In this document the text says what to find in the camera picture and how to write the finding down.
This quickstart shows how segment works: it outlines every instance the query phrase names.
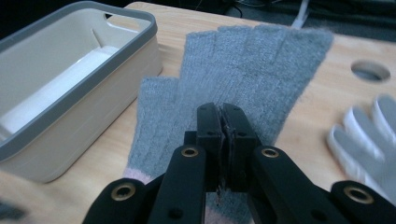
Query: wooden tabletop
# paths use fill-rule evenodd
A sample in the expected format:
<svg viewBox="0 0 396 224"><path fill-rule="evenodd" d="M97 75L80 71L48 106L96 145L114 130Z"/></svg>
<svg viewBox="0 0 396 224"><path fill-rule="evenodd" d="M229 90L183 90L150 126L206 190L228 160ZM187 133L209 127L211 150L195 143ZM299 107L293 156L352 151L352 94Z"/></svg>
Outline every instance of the wooden tabletop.
<svg viewBox="0 0 396 224"><path fill-rule="evenodd" d="M186 34L215 30L221 25L259 24L147 3L127 7L156 17L162 74L174 77L179 73ZM360 60L383 64L390 78L373 82L354 76L351 66ZM350 106L367 109L379 93L385 92L396 97L396 45L336 35L325 61L290 112L276 146L285 150L315 184L329 189L333 182L346 177L326 146L327 132L341 122ZM122 177L135 125L136 101L60 178L37 184L0 173L0 199L24 209L25 223L80 223L102 189Z"/></svg>

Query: glove finger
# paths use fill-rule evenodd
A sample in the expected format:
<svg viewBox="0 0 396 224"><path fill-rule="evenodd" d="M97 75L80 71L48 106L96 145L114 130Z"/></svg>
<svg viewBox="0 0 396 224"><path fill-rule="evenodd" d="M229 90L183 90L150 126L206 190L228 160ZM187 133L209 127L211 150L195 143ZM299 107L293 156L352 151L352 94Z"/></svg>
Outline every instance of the glove finger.
<svg viewBox="0 0 396 224"><path fill-rule="evenodd" d="M346 112L344 125L346 132L374 158L385 161L390 156L391 144L360 108L354 106Z"/></svg>
<svg viewBox="0 0 396 224"><path fill-rule="evenodd" d="M204 64L186 63L187 59L201 60L205 57L200 52L196 52L193 56L185 54L183 61L185 65L180 71L181 78L177 91L177 99L187 104L183 105L184 107L195 109L207 102L221 102L220 99L234 92L234 86L237 86L243 75L242 71L237 69L237 65L251 29L247 26L220 27L217 32L210 33L210 38L202 39L200 42L194 41L190 44L190 37L187 39L188 45L197 45L203 51L213 53Z"/></svg>
<svg viewBox="0 0 396 224"><path fill-rule="evenodd" d="M329 148L351 178L364 183L381 195L386 195L377 179L382 177L383 164L374 159L366 149L356 143L339 125L334 125L328 135Z"/></svg>
<svg viewBox="0 0 396 224"><path fill-rule="evenodd" d="M178 78L146 77L140 85L134 141L124 177L148 183L163 174L179 145L166 140L174 120L174 101Z"/></svg>
<svg viewBox="0 0 396 224"><path fill-rule="evenodd" d="M246 73L232 102L246 109L263 144L275 142L331 43L329 32L275 25L259 25L250 33L240 65Z"/></svg>
<svg viewBox="0 0 396 224"><path fill-rule="evenodd" d="M213 59L217 32L207 31L187 35L183 62L180 67L180 82L199 78Z"/></svg>
<svg viewBox="0 0 396 224"><path fill-rule="evenodd" d="M396 102L389 95L378 96L372 107L373 122L396 149Z"/></svg>

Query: circular hole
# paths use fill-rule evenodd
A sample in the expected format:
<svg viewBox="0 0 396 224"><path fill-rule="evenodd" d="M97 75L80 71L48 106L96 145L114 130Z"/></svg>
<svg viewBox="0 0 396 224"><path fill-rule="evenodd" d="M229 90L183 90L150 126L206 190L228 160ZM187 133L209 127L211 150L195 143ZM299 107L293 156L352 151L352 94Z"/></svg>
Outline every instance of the circular hole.
<svg viewBox="0 0 396 224"><path fill-rule="evenodd" d="M183 210L179 208L172 208L169 210L168 216L172 219L180 219L183 217Z"/></svg>
<svg viewBox="0 0 396 224"><path fill-rule="evenodd" d="M198 155L198 150L192 147L181 150L181 155L184 157L194 157Z"/></svg>
<svg viewBox="0 0 396 224"><path fill-rule="evenodd" d="M324 214L322 211L319 211L317 209L311 211L311 216L318 221L322 221L322 222L327 221L326 214Z"/></svg>
<svg viewBox="0 0 396 224"><path fill-rule="evenodd" d="M357 77L368 81L384 81L390 78L390 71L386 66L372 61L354 62L351 70Z"/></svg>
<svg viewBox="0 0 396 224"><path fill-rule="evenodd" d="M124 201L131 198L136 192L132 183L122 183L111 191L111 198L115 201Z"/></svg>
<svg viewBox="0 0 396 224"><path fill-rule="evenodd" d="M265 148L262 150L262 155L268 158L276 158L279 156L279 153L271 148Z"/></svg>
<svg viewBox="0 0 396 224"><path fill-rule="evenodd" d="M357 203L369 204L374 202L373 196L371 196L363 189L358 189L349 186L344 188L344 193L347 197L349 197L351 200Z"/></svg>

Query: gray container rim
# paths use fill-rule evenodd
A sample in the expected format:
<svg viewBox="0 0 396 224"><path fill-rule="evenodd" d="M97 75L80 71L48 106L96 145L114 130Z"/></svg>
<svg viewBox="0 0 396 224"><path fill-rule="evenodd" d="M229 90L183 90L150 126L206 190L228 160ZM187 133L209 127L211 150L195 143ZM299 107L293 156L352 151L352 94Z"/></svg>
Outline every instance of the gray container rim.
<svg viewBox="0 0 396 224"><path fill-rule="evenodd" d="M4 38L0 41L0 53L70 13L86 8L101 10L108 14L149 21L150 25L140 32L133 40L123 46L117 53L112 55L106 63L101 64L94 71L88 74L64 96L46 108L42 113L24 125L16 133L1 142L0 162L10 159L21 152L27 145L29 145L29 143L42 134L52 123L65 114L82 97L105 80L121 65L121 63L124 63L131 55L135 54L157 34L157 23L154 16L150 13L121 7L112 7L91 1L82 1L62 7L41 20L26 26L13 35Z"/></svg>

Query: bolt hole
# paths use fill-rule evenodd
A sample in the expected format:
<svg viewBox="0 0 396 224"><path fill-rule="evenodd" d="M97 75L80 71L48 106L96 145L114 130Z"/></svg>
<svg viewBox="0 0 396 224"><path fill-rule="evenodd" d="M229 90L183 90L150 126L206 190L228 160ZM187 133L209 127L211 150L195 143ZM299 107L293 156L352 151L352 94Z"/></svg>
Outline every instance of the bolt hole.
<svg viewBox="0 0 396 224"><path fill-rule="evenodd" d="M311 211L311 216L318 221L322 221L322 222L327 221L326 214L324 214L322 211L319 211L317 209Z"/></svg>
<svg viewBox="0 0 396 224"><path fill-rule="evenodd" d="M181 155L184 157L195 157L198 155L198 150L192 147L181 150Z"/></svg>
<svg viewBox="0 0 396 224"><path fill-rule="evenodd" d="M115 201L124 201L129 199L136 192L132 183L122 183L111 191L111 198Z"/></svg>
<svg viewBox="0 0 396 224"><path fill-rule="evenodd" d="M349 199L357 203L369 204L374 202L373 196L363 189L349 186L344 188L344 193Z"/></svg>
<svg viewBox="0 0 396 224"><path fill-rule="evenodd" d="M168 216L172 219L180 219L183 217L183 210L179 208L172 208L169 210Z"/></svg>
<svg viewBox="0 0 396 224"><path fill-rule="evenodd" d="M268 158L276 158L279 156L279 152L271 149L271 148L265 148L262 150L262 155Z"/></svg>

